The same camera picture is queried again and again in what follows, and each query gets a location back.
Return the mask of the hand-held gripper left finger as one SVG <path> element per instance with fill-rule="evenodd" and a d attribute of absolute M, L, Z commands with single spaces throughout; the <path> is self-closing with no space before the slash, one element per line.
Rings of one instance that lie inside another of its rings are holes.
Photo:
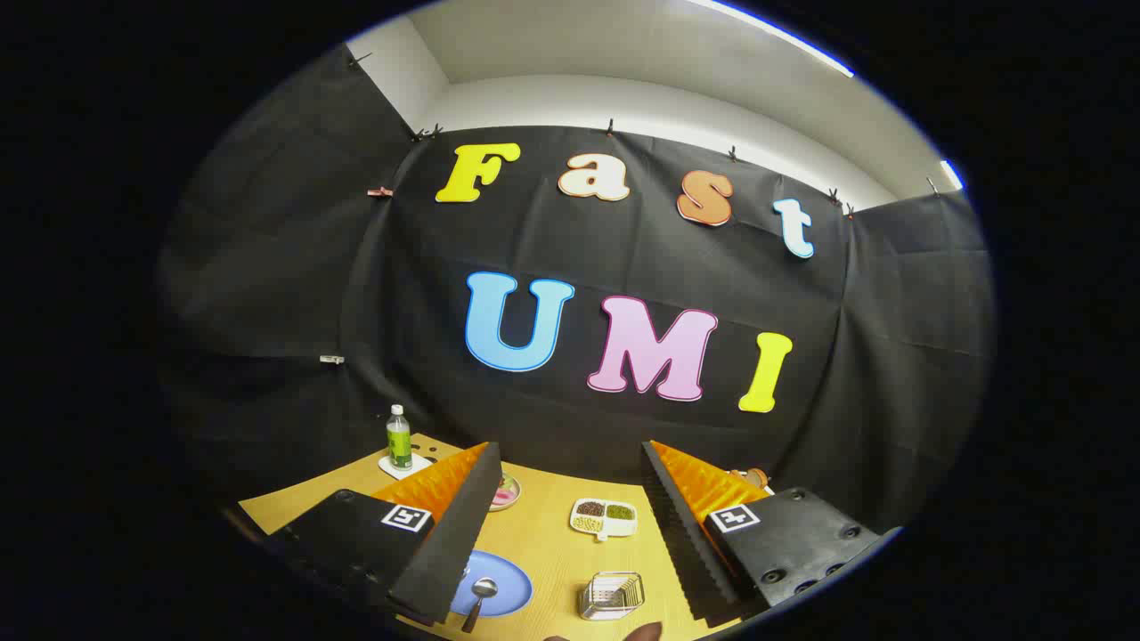
<path fill-rule="evenodd" d="M 363 612 L 443 623 L 500 472 L 500 446 L 479 443 L 370 495 L 334 490 L 267 547 Z"/>

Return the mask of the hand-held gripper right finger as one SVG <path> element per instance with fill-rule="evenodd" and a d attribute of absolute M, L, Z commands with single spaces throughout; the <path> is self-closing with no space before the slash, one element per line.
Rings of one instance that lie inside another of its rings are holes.
<path fill-rule="evenodd" d="M 648 502 L 697 620 L 766 620 L 891 544 L 813 490 L 769 492 L 663 443 L 640 446 Z"/>

